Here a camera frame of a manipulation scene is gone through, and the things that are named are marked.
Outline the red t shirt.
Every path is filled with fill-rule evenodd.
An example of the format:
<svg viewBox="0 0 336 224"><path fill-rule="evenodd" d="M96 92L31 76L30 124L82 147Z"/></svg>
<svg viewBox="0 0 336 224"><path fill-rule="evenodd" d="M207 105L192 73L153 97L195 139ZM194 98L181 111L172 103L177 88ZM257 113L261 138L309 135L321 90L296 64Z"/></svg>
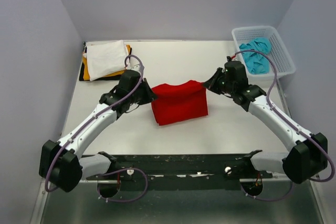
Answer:
<svg viewBox="0 0 336 224"><path fill-rule="evenodd" d="M180 85L167 83L152 88L157 98L151 103L156 123L165 126L208 115L206 89L190 80Z"/></svg>

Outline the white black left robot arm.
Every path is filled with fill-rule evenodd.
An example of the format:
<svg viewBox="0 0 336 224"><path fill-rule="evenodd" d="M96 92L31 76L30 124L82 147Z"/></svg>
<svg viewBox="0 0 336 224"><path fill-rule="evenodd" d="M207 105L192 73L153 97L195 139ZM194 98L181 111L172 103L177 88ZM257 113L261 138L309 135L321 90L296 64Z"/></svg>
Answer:
<svg viewBox="0 0 336 224"><path fill-rule="evenodd" d="M39 175L45 179L45 190L51 192L48 184L52 183L67 193L72 191L83 178L80 160L89 145L132 105L148 104L155 99L143 70L126 70L84 121L58 141L48 140L42 146Z"/></svg>

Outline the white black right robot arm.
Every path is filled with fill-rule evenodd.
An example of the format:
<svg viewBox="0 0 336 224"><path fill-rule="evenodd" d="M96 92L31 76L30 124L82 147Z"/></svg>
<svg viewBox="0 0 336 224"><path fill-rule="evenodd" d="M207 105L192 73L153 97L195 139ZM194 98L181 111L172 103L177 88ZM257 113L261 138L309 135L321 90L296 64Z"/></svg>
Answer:
<svg viewBox="0 0 336 224"><path fill-rule="evenodd" d="M327 138L301 127L271 101L269 92L250 84L241 62L226 62L203 86L213 93L229 96L262 121L287 149L287 153L251 152L248 161L241 165L246 177L255 177L260 171L276 172L301 184L327 168Z"/></svg>

